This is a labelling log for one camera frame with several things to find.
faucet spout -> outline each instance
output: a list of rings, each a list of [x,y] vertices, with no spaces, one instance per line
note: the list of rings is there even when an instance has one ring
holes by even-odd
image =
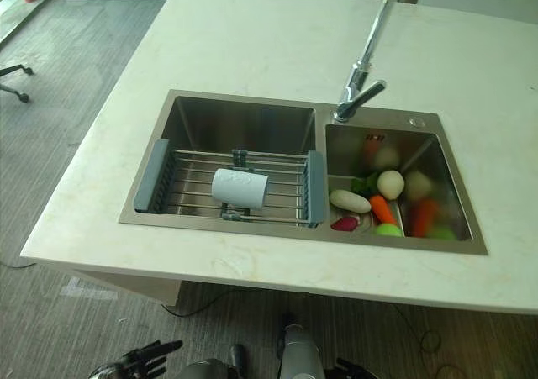
[[[368,35],[362,56],[351,68],[351,73],[340,97],[338,108],[333,115],[334,119],[340,123],[345,123],[353,117],[357,108],[376,96],[379,92],[383,91],[387,85],[385,81],[377,81],[366,91],[362,91],[368,74],[370,73],[370,68],[372,67],[370,59],[372,58],[373,52],[381,37],[388,15],[391,13],[396,1],[397,0],[382,1],[382,6],[373,21],[372,30],[370,30],[370,34]]]

wire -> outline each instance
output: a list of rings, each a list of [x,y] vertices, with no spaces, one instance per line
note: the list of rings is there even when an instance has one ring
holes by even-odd
[[[0,265],[4,266],[4,267],[7,267],[7,268],[13,268],[14,270],[22,270],[24,268],[35,266],[35,263],[24,264],[22,266],[11,266],[8,263],[4,263],[3,261],[0,261]]]
[[[265,289],[239,289],[239,288],[230,289],[230,290],[228,290],[228,291],[225,291],[225,292],[221,293],[220,295],[218,295],[217,297],[215,297],[214,299],[212,299],[211,301],[209,301],[208,303],[206,303],[205,305],[203,305],[201,308],[196,309],[196,310],[193,310],[192,312],[189,312],[189,313],[184,313],[184,314],[176,313],[176,312],[170,310],[169,308],[167,308],[165,305],[161,305],[161,306],[162,306],[163,309],[165,309],[169,314],[173,314],[173,315],[176,316],[177,318],[190,318],[191,316],[194,316],[195,314],[201,313],[201,312],[203,312],[204,310],[210,308],[210,307],[211,307],[213,304],[215,304],[218,300],[220,300],[221,298],[225,297],[226,295],[231,294],[232,292],[259,292],[259,291],[265,291]]]
[[[396,310],[396,312],[398,312],[402,320],[405,322],[409,331],[413,334],[414,338],[417,341],[417,344],[419,345],[420,360],[422,362],[422,367],[424,368],[427,377],[431,376],[432,379],[439,379],[440,374],[443,371],[453,370],[460,373],[464,379],[468,379],[467,374],[464,372],[462,368],[453,364],[448,364],[448,363],[438,366],[437,370],[433,374],[430,374],[430,371],[428,370],[428,366],[426,365],[426,361],[424,357],[425,357],[425,354],[433,355],[433,354],[436,354],[437,351],[440,350],[440,346],[442,344],[442,338],[440,336],[440,333],[437,330],[426,330],[421,336],[419,336],[417,334],[417,331],[414,329],[414,326],[411,324],[411,322],[409,322],[409,319],[404,315],[402,310],[394,303],[392,303],[392,305],[394,309]],[[436,340],[433,342],[432,345],[427,346],[425,344],[426,340],[431,338],[432,336]]]

dish rack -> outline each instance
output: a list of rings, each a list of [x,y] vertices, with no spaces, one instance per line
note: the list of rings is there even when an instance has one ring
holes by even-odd
[[[219,168],[268,176],[264,206],[253,211],[212,198]],[[227,221],[291,224],[315,228],[324,220],[323,156],[272,154],[248,150],[231,153],[179,150],[158,139],[134,198],[138,213],[166,213]]]

chair leg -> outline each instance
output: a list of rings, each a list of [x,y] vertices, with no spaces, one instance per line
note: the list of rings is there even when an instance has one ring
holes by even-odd
[[[0,76],[10,74],[16,70],[23,70],[28,75],[34,74],[34,71],[29,66],[23,66],[22,64],[18,64],[17,66],[9,66],[8,68],[0,70]]]
[[[10,92],[10,93],[13,93],[14,95],[17,95],[18,97],[18,100],[20,100],[21,102],[24,102],[24,103],[27,103],[28,100],[30,100],[29,96],[26,94],[26,93],[20,93],[14,89],[12,89],[11,87],[6,87],[5,85],[2,85],[0,83],[0,91],[6,91],[6,92]]]

marble countertop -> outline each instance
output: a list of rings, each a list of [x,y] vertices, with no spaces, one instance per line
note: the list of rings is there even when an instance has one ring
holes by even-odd
[[[167,0],[22,255],[48,265],[538,312],[538,26],[397,4],[369,106],[438,113],[488,255],[120,224],[170,89],[335,103],[373,0]]]

